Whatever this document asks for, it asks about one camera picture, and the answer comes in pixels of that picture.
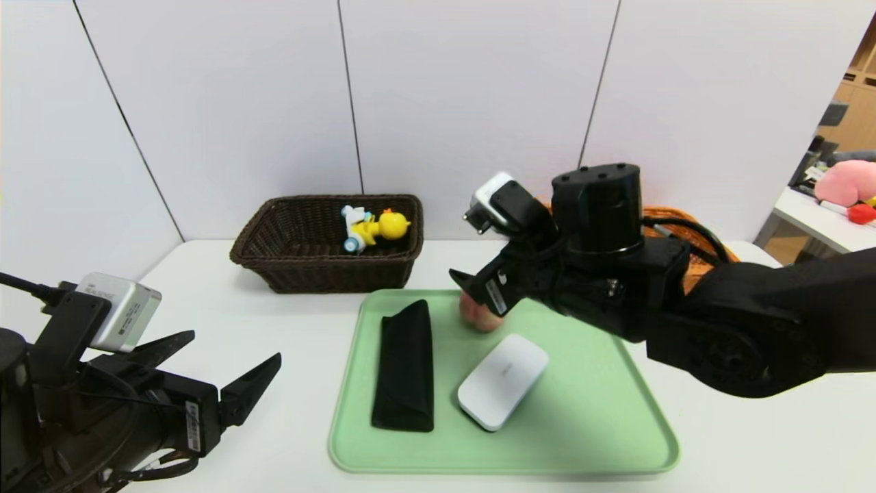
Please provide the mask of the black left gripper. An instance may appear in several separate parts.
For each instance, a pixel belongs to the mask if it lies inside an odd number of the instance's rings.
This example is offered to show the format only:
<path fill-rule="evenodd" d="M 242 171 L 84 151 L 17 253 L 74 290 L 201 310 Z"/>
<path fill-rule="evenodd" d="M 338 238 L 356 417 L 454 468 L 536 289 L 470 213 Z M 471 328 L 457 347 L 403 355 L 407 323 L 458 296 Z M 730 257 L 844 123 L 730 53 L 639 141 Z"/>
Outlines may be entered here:
<path fill-rule="evenodd" d="M 210 383 L 158 367 L 191 343 L 181 331 L 140 344 L 126 355 L 82 363 L 79 397 L 96 459 L 93 478 L 175 478 L 192 472 L 218 445 L 222 428 L 241 427 L 281 369 L 281 353 L 220 392 Z"/>

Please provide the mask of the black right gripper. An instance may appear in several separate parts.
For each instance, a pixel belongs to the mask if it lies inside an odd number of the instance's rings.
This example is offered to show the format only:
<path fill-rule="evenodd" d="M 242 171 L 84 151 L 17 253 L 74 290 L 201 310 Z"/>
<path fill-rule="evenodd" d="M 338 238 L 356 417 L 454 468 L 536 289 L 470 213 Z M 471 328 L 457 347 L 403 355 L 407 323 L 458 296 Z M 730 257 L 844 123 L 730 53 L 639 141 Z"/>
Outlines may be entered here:
<path fill-rule="evenodd" d="M 497 316 L 507 316 L 523 299 L 538 302 L 563 315 L 559 303 L 563 238 L 536 246 L 531 240 L 510 238 L 495 258 L 474 273 L 448 269 L 452 281 L 477 305 Z"/>

